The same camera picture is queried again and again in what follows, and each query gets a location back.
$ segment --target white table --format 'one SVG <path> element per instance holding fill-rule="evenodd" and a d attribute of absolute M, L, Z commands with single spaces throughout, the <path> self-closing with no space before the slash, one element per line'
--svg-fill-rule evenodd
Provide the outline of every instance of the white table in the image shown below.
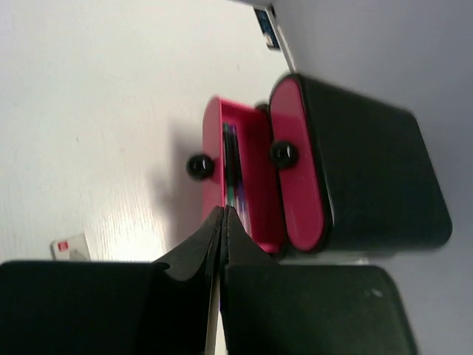
<path fill-rule="evenodd" d="M 287 70 L 230 1 L 6 0 L 0 31 L 0 262 L 82 232 L 95 260 L 164 254 L 200 225 L 207 101 Z"/>

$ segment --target sticker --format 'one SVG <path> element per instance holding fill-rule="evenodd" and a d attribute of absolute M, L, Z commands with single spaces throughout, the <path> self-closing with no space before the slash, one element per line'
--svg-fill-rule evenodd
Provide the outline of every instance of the sticker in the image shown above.
<path fill-rule="evenodd" d="M 56 240 L 51 243 L 52 257 L 55 260 L 87 261 L 90 260 L 85 234 Z"/>

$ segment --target card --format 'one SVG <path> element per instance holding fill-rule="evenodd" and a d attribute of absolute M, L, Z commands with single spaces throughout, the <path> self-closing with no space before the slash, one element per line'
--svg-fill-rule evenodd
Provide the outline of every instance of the card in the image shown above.
<path fill-rule="evenodd" d="M 236 209 L 246 232 L 251 236 L 250 216 L 248 213 L 248 203 L 245 199 L 236 126 L 223 124 L 223 147 L 225 203 Z"/>
<path fill-rule="evenodd" d="M 273 8 L 254 8 L 254 13 L 258 19 L 259 28 L 261 28 L 261 32 L 265 37 L 266 45 L 270 50 L 281 50 L 278 38 L 276 36 L 276 31 L 273 29 L 273 25 L 271 24 L 268 11 L 273 11 Z"/>
<path fill-rule="evenodd" d="M 89 247 L 85 234 L 56 240 L 51 243 L 54 260 L 87 261 L 90 260 Z"/>

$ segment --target stack of cards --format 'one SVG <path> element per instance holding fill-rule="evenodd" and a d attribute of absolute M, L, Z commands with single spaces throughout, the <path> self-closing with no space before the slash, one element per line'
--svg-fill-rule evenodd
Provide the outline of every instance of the stack of cards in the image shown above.
<path fill-rule="evenodd" d="M 245 199 L 242 166 L 239 159 L 237 128 L 223 124 L 223 152 L 225 164 L 225 203 L 238 212 L 238 216 L 251 236 L 250 216 Z"/>

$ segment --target round knob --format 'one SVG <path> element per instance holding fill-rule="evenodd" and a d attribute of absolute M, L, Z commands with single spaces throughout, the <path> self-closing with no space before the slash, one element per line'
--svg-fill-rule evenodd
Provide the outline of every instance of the round knob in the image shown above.
<path fill-rule="evenodd" d="M 266 115 L 269 115 L 269 105 L 266 104 L 265 102 L 260 102 L 258 104 L 256 104 L 256 106 L 254 107 L 255 109 L 261 111 L 261 112 L 264 112 Z"/>
<path fill-rule="evenodd" d="M 279 169 L 288 169 L 297 163 L 299 153 L 292 143 L 276 141 L 271 144 L 269 157 Z"/>
<path fill-rule="evenodd" d="M 205 180 L 214 174 L 215 163 L 208 155 L 197 154 L 187 160 L 187 173 L 194 180 Z"/>

